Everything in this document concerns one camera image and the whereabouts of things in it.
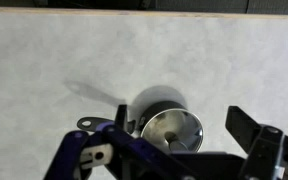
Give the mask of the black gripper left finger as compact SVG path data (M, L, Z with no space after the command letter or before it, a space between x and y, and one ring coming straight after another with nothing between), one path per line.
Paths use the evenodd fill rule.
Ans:
M127 107L118 107L113 122L101 123L92 135L67 133L43 180L87 180L104 166L117 180L197 180L198 176L146 140L127 133Z

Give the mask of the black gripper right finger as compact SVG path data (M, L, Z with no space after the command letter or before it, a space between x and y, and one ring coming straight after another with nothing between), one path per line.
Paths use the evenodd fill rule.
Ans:
M288 171L288 136L282 130L258 124L238 106L229 106L225 127L247 158L242 180L278 180L280 167Z

